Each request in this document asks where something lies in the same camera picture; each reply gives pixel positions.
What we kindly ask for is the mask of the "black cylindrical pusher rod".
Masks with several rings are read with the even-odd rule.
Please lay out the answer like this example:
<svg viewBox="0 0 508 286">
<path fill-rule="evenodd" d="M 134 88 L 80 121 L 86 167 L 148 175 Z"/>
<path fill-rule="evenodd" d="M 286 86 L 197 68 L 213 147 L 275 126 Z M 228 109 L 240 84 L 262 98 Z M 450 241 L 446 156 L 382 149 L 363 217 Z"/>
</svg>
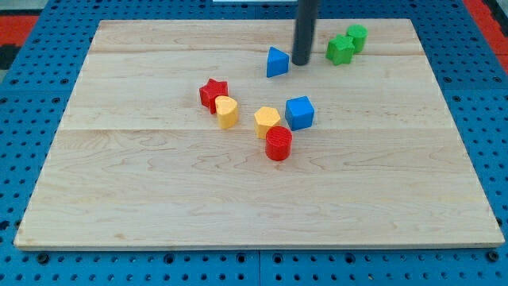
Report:
<svg viewBox="0 0 508 286">
<path fill-rule="evenodd" d="M 319 6 L 319 0 L 298 0 L 291 55 L 294 65 L 304 66 L 310 61 Z"/>
</svg>

